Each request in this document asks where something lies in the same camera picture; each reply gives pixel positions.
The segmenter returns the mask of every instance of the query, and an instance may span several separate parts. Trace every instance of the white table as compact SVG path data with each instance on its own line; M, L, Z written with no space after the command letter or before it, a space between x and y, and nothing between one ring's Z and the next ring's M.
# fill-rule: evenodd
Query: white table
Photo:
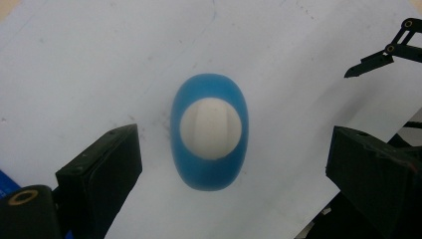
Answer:
M143 173L106 238L294 238L338 189L332 127L392 137L422 105L421 65L344 79L408 17L408 1L22 1L0 22L0 168L22 186L136 122ZM242 89L250 140L236 181L189 188L169 144L180 85Z

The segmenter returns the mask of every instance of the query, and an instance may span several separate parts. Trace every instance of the white surface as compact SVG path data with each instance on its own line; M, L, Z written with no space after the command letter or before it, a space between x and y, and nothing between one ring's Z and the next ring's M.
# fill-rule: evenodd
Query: white surface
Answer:
M239 143L242 123L225 101L205 98L188 107L180 122L180 136L191 153L204 159L225 157Z
M420 109L420 64L343 78L408 17L393 0L23 1L0 23L0 168L54 187L136 122L143 173L106 238L294 238L337 193L332 127L386 140ZM250 114L242 172L217 192L182 182L168 141L176 91L200 73L234 80Z

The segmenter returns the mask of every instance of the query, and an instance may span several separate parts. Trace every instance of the blue ring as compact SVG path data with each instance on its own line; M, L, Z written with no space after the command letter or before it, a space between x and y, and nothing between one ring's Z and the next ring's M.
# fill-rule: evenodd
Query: blue ring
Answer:
M193 103L204 98L217 98L230 104L242 123L242 134L235 149L228 155L207 160L198 157L184 145L180 121ZM239 174L248 145L249 120L245 99L238 86L229 78L216 74L197 75L187 80L177 92L170 119L171 149L176 168L190 187L213 191L230 185Z

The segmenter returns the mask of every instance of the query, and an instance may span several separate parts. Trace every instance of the white ball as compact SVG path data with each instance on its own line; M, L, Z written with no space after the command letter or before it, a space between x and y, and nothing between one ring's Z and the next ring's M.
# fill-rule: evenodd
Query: white ball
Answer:
M180 135L196 156L218 159L235 149L242 135L242 123L230 104L217 98L205 98L184 112Z

